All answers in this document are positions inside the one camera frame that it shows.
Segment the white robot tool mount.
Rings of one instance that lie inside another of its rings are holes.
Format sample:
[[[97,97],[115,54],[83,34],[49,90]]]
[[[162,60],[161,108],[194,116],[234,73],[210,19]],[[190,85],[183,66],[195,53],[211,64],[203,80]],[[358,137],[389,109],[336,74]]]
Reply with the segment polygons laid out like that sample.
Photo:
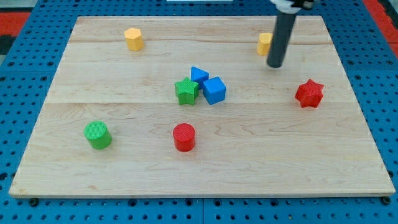
[[[296,14],[300,10],[312,10],[317,0],[270,0],[276,9],[285,14]]]

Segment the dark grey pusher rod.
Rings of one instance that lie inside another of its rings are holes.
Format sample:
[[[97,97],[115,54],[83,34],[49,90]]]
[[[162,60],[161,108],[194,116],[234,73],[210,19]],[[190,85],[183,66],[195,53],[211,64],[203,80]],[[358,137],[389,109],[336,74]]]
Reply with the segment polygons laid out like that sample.
[[[272,68],[282,66],[296,17],[296,14],[278,13],[267,58],[268,66]]]

